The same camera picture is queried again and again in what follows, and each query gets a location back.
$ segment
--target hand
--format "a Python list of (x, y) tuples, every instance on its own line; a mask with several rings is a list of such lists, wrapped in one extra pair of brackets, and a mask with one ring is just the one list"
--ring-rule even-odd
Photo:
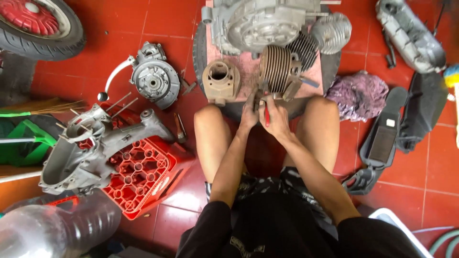
[(252, 129), (252, 127), (258, 123), (258, 110), (253, 110), (253, 100), (255, 99), (257, 90), (257, 87), (252, 90), (252, 93), (249, 95), (246, 103), (244, 104), (244, 107), (242, 108), (241, 124), (239, 125), (239, 128), (241, 129), (250, 131), (250, 129)]
[(288, 112), (284, 107), (276, 106), (272, 95), (266, 96), (266, 99), (266, 105), (268, 105), (269, 112), (269, 126), (266, 127), (264, 101), (260, 101), (260, 107), (258, 108), (258, 112), (260, 113), (260, 123), (268, 131), (268, 133), (272, 134), (277, 141), (281, 142), (281, 140), (287, 138), (291, 134), (290, 127), (288, 125)]

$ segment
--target blue hose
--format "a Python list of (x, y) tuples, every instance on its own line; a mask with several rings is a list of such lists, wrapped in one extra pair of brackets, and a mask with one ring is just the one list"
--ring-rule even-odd
[[(446, 242), (448, 239), (450, 239), (451, 237), (454, 237), (454, 236), (459, 236), (459, 230), (453, 230), (453, 231), (450, 231), (450, 232), (447, 232), (447, 233), (443, 234), (441, 237), (439, 237), (435, 241), (435, 243), (433, 243), (432, 247), (429, 250), (429, 253), (431, 255), (435, 254), (435, 252), (438, 250), (438, 248), (444, 242)], [(454, 248), (456, 247), (456, 245), (458, 243), (459, 243), (459, 237), (456, 237), (448, 244), (448, 247), (446, 249), (446, 255), (445, 255), (446, 258), (452, 258), (453, 257)]]

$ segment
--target rag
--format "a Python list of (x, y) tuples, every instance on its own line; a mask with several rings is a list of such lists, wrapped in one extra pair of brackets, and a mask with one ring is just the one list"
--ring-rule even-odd
[(340, 121), (366, 122), (381, 113), (388, 92), (389, 87), (381, 78), (360, 71), (351, 76), (337, 76), (325, 97), (338, 104)]

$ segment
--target broom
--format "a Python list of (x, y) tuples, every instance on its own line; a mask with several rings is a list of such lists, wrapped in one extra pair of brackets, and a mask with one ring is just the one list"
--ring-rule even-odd
[(59, 98), (45, 101), (29, 101), (0, 109), (0, 117), (10, 118), (19, 116), (39, 115), (48, 113), (65, 113), (73, 110), (85, 110), (84, 101), (68, 102)]

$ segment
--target patterned shorts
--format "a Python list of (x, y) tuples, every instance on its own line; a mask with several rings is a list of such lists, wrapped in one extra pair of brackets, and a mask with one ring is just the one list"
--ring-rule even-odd
[[(205, 185), (207, 201), (209, 201), (212, 184), (205, 182)], [(306, 205), (310, 206), (319, 226), (337, 238), (336, 228), (332, 225), (331, 219), (306, 188), (296, 167), (283, 167), (279, 178), (255, 178), (243, 174), (235, 200), (243, 200), (250, 195), (261, 193), (283, 193), (301, 198)]]

